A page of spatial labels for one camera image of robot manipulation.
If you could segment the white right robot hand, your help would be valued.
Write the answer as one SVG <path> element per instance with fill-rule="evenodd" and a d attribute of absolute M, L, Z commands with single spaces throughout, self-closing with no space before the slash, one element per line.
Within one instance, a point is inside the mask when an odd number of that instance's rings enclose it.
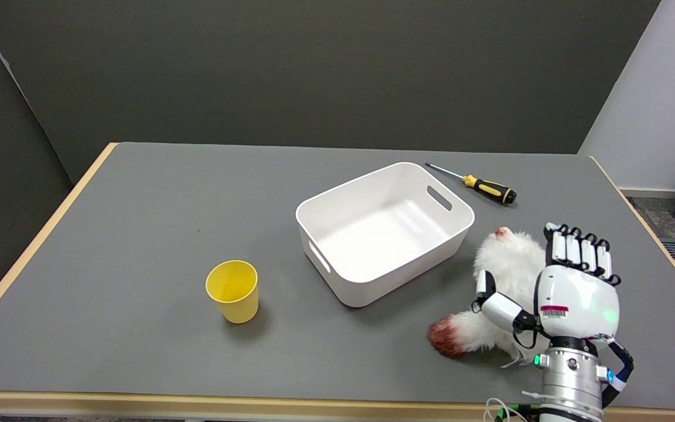
<path fill-rule="evenodd" d="M 476 252 L 476 299 L 472 310 L 517 338 L 570 337 L 597 348 L 619 346 L 621 306 L 611 247 L 578 227 L 547 223 L 546 247 L 523 232 L 501 227 Z"/>

